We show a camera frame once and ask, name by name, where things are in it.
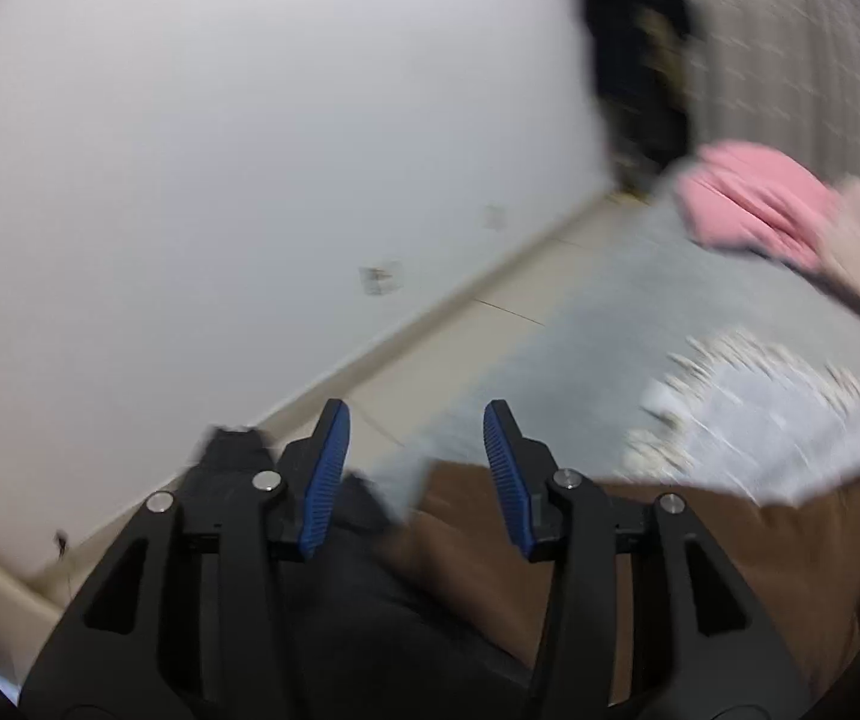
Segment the brown coat with fur collar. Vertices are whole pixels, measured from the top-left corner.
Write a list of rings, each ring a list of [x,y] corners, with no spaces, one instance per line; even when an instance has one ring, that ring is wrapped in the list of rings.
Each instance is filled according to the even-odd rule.
[[[822,695],[860,649],[860,478],[799,507],[685,488]],[[484,466],[438,461],[384,543],[394,569],[439,593],[526,667],[539,649],[550,569],[511,544]]]

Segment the white lace bed cloth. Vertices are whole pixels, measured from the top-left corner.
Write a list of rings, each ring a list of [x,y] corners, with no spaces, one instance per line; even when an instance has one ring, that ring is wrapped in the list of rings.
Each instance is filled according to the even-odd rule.
[[[784,505],[860,478],[860,377],[741,330],[688,344],[643,390],[625,475]]]

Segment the black garment on bed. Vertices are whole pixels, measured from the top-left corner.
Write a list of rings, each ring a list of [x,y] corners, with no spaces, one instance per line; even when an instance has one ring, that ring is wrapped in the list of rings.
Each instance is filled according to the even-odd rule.
[[[189,502],[185,655],[205,718],[521,718],[529,676],[435,590],[382,557],[391,523],[365,481],[335,488],[314,556],[269,543],[252,484],[274,457],[256,431],[213,431],[181,483]]]

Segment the grey patterned curtain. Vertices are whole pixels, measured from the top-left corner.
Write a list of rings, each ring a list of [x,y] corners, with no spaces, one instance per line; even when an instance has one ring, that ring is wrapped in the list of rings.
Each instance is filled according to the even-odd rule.
[[[860,177],[860,0],[687,0],[688,112],[698,143],[781,149]]]

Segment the dark clothes hanging by curtain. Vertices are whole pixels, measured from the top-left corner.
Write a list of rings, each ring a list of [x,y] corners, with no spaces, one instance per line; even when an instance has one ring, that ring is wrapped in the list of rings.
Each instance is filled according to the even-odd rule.
[[[687,0],[580,0],[589,32],[592,84],[619,187],[641,197],[692,148]]]

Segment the pink garment on bed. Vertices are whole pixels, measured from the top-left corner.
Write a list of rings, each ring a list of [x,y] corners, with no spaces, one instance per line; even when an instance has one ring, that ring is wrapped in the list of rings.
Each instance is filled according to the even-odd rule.
[[[698,149],[676,193],[698,245],[750,250],[802,273],[820,270],[823,234],[840,206],[840,194],[788,154],[741,140]]]

